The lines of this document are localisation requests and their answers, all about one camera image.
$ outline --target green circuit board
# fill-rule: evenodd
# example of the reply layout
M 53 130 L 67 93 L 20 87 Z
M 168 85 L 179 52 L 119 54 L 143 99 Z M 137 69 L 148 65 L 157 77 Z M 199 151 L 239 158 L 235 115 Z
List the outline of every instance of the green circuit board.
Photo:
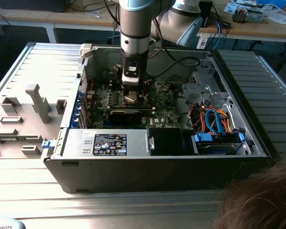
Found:
M 111 90 L 103 85 L 94 92 L 92 97 L 94 106 L 91 106 L 90 128 L 179 128 L 179 116 L 174 108 L 174 92 L 164 84 L 155 83 L 148 93 L 148 103 L 142 105 L 129 104 L 124 100 L 122 90 Z M 139 125 L 112 125 L 108 120 L 111 110 L 123 108 L 126 111 L 142 112 L 142 121 Z

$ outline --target white cable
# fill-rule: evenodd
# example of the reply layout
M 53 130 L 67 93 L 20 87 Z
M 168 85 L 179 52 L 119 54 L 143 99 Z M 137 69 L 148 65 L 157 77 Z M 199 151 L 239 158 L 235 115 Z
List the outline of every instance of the white cable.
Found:
M 94 17 L 96 17 L 96 18 L 100 18 L 100 16 L 99 15 L 95 15 L 95 14 L 90 14 L 90 13 L 88 13 L 88 12 L 85 12 L 86 14 L 88 14 L 88 15 L 90 15 L 90 16 L 94 16 Z
M 236 129 L 236 126 L 235 126 L 235 123 L 234 123 L 234 119 L 233 119 L 233 116 L 232 116 L 231 111 L 230 111 L 230 107 L 229 107 L 227 104 L 225 104 L 224 106 L 225 106 L 225 107 L 227 108 L 227 110 L 228 110 L 228 113 L 229 113 L 229 115 L 230 115 L 230 120 L 232 121 L 232 126 L 234 127 L 234 129 Z
M 214 124 L 215 124 L 216 119 L 214 119 L 214 121 L 211 124 L 211 127 L 213 128 Z
M 284 14 L 286 14 L 286 12 L 284 10 L 282 10 L 281 8 L 279 8 L 278 6 L 276 6 L 274 4 L 263 4 L 263 5 L 274 6 L 274 7 L 278 8 L 280 11 L 282 11 Z

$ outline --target black floor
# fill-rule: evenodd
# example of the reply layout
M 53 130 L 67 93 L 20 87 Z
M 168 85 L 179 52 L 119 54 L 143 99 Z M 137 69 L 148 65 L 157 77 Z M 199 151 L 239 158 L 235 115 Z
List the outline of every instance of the black floor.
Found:
M 49 42 L 46 30 L 37 27 L 3 26 L 4 35 L 0 36 L 0 81 L 18 57 L 27 42 Z M 88 30 L 69 30 L 57 29 L 60 43 L 85 43 L 111 44 L 112 37 L 110 31 L 88 31 Z M 252 41 L 227 39 L 219 42 L 218 49 L 246 51 Z M 119 39 L 115 39 L 115 44 L 119 44 Z M 261 42 L 257 44 L 254 53 L 263 56 L 267 62 L 275 68 L 280 53 L 284 51 L 283 43 Z M 286 64 L 281 69 L 279 75 L 286 83 Z

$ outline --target side panel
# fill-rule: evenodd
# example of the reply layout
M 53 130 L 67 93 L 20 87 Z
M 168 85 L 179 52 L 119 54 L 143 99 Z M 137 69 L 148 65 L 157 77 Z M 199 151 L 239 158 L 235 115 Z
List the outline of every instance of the side panel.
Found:
M 267 158 L 49 160 L 67 193 L 184 191 L 223 188 L 267 165 Z
M 230 52 L 232 53 L 232 58 L 236 61 L 232 61 L 234 64 L 241 65 L 242 61 L 237 61 L 237 58 L 243 58 L 243 56 L 248 55 L 246 52 Z M 223 83 L 225 87 L 227 88 L 229 94 L 231 95 L 232 99 L 237 102 L 239 105 L 238 109 L 242 111 L 244 114 L 246 120 L 248 121 L 254 135 L 257 137 L 259 143 L 261 144 L 264 152 L 271 156 L 274 160 L 280 160 L 281 157 L 277 151 L 277 149 L 274 147 L 273 142 L 267 135 L 267 132 L 264 130 L 263 125 L 261 123 L 261 120 L 257 117 L 255 114 L 250 102 L 249 98 L 245 96 L 244 92 L 241 90 L 237 77 L 232 73 L 233 71 L 229 69 L 230 61 L 226 59 L 225 61 L 225 54 L 226 52 L 219 53 L 218 51 L 214 52 L 214 58 L 213 63 L 216 67 L 216 70 L 218 74 L 220 75 L 221 79 L 223 80 Z M 249 56 L 247 56 L 249 59 L 251 59 L 251 62 L 253 62 L 254 66 L 257 67 L 263 67 L 262 64 L 257 61 L 256 56 L 254 53 L 249 53 Z M 259 76 L 256 75 L 253 71 L 253 77 L 259 79 Z

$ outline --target blue box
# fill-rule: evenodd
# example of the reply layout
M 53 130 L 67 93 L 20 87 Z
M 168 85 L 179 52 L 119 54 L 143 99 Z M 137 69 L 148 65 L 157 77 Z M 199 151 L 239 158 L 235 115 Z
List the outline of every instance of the blue box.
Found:
M 284 8 L 286 0 L 256 0 L 257 4 L 273 4 L 279 8 Z

